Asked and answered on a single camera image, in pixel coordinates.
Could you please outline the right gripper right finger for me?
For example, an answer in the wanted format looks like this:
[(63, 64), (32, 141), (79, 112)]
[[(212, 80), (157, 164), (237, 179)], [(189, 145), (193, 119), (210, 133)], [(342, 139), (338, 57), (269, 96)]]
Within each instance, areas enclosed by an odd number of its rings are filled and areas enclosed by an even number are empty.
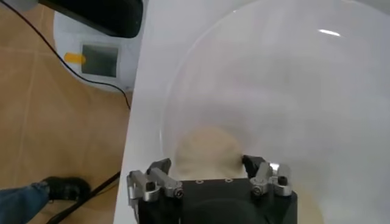
[(286, 164), (270, 163), (260, 156), (243, 155), (242, 162), (256, 197), (269, 192), (280, 197), (292, 194), (291, 169)]

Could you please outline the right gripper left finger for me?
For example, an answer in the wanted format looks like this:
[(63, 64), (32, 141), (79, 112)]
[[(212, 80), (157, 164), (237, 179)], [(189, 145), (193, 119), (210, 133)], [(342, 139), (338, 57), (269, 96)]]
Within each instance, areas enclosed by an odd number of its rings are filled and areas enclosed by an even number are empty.
[(160, 193), (165, 197), (181, 199), (184, 195), (181, 181), (171, 178), (168, 173), (171, 167), (169, 158), (153, 162), (145, 173), (133, 170), (127, 176), (129, 205), (134, 211), (139, 201), (155, 202)]

